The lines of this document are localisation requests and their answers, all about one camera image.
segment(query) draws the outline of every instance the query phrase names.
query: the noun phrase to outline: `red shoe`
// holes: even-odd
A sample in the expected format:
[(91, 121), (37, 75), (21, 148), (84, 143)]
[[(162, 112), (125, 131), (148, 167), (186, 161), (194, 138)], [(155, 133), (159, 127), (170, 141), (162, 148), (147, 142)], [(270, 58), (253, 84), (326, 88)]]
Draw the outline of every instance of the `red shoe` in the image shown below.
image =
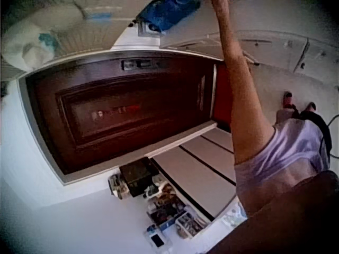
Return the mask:
[(284, 97), (282, 100), (282, 107), (283, 108), (293, 108), (292, 103), (292, 93), (291, 92), (285, 92)]
[(314, 102), (310, 102), (305, 109), (305, 111), (311, 111), (311, 112), (316, 112), (316, 110), (317, 110), (317, 106)]

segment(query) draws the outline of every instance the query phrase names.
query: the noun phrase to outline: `dark brown door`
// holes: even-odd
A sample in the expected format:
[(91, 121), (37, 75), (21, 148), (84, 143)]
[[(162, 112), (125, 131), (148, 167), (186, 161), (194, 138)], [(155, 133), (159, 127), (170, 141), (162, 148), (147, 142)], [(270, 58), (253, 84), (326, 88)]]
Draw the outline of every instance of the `dark brown door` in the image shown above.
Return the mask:
[[(151, 62), (123, 70), (123, 62)], [(64, 174), (158, 142), (209, 119), (213, 62), (133, 56), (27, 79), (40, 131)]]
[(229, 75), (224, 63), (217, 65), (217, 83), (215, 102), (213, 107), (213, 120), (218, 122), (218, 127), (228, 129), (231, 124), (232, 90)]

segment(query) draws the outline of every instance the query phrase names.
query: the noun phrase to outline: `floor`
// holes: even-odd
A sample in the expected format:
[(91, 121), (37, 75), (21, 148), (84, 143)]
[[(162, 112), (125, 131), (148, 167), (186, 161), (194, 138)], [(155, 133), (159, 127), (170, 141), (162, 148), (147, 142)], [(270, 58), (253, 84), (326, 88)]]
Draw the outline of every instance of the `floor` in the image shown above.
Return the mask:
[[(303, 110), (309, 102), (317, 105), (317, 113), (326, 123), (339, 113), (339, 92), (321, 82), (291, 72), (266, 66), (251, 66), (252, 76), (257, 88), (264, 114), (275, 123), (275, 114), (281, 108), (285, 91), (293, 93), (293, 103), (298, 110)], [(330, 126), (332, 135), (332, 154), (339, 154), (339, 121)], [(332, 158), (331, 170), (339, 175), (339, 160)]]
[[(152, 221), (142, 196), (121, 201), (106, 189), (33, 211), (2, 179), (0, 188), (2, 239), (14, 253), (154, 253), (143, 235)], [(217, 219), (192, 240), (181, 239), (175, 225), (164, 234), (172, 254), (195, 254), (208, 251), (232, 229)]]

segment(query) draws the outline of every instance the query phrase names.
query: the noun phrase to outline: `hand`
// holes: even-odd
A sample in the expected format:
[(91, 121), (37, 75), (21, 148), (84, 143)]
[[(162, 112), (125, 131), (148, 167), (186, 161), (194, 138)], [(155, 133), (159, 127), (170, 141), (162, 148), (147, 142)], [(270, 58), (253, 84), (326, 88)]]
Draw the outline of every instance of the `hand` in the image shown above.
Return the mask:
[(217, 15), (225, 16), (229, 14), (228, 0), (212, 0), (212, 5)]

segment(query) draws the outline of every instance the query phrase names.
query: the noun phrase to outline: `black pants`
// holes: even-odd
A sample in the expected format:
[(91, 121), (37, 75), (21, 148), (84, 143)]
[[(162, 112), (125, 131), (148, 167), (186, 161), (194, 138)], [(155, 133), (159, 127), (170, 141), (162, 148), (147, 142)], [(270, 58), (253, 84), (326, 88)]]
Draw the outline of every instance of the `black pants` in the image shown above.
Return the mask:
[(328, 161), (329, 161), (329, 158), (330, 158), (329, 154), (332, 149), (332, 139), (331, 139), (331, 133), (329, 132), (329, 128), (327, 124), (325, 123), (325, 121), (323, 120), (323, 118), (320, 115), (314, 112), (311, 112), (311, 111), (302, 111), (299, 114), (297, 110), (295, 110), (292, 117), (296, 119), (301, 119), (301, 120), (310, 120), (320, 128), (324, 136), (323, 141), (325, 141), (325, 146), (326, 146), (326, 151), (327, 151), (327, 156), (328, 156)]

